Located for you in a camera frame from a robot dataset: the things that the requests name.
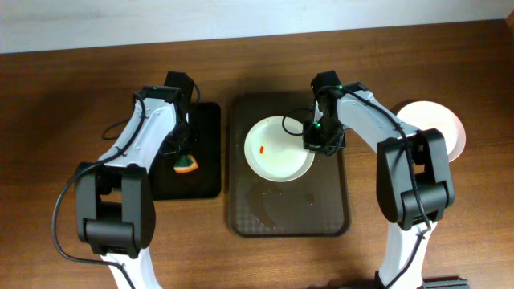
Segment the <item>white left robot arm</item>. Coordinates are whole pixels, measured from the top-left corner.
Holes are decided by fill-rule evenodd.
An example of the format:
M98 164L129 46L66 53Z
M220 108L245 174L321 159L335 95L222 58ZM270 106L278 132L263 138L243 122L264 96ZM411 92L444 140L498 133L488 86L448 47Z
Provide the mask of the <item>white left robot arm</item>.
M177 154L190 138L188 107L197 85L145 86L114 145L77 169L77 231L110 267L119 288L158 288L149 244L156 213L149 170L156 157Z

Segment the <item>white plate with red stain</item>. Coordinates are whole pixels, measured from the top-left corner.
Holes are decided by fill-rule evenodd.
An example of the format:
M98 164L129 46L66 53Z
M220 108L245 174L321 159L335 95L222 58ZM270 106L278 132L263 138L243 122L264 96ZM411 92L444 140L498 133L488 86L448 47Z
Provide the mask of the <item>white plate with red stain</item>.
M450 127L450 122L459 119L449 108L425 100L407 104L399 110L397 117L421 130L436 128L442 133L444 139L446 130Z

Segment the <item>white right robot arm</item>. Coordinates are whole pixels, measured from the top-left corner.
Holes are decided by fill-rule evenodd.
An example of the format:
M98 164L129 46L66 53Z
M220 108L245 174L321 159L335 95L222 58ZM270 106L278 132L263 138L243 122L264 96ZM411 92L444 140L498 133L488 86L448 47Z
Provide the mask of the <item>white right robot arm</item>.
M352 129L376 153L377 201L388 236L374 287L466 287L459 279L422 278L430 236L455 199L442 133L401 122L361 83L312 82L311 88L313 117L304 126L304 147L332 156Z

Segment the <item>green and yellow sponge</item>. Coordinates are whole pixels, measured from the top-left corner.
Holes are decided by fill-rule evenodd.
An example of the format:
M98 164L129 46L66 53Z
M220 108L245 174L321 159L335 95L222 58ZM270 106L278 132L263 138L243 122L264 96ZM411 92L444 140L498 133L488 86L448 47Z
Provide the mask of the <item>green and yellow sponge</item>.
M173 170L176 173L191 173L198 169L199 165L191 154L181 155L174 163Z

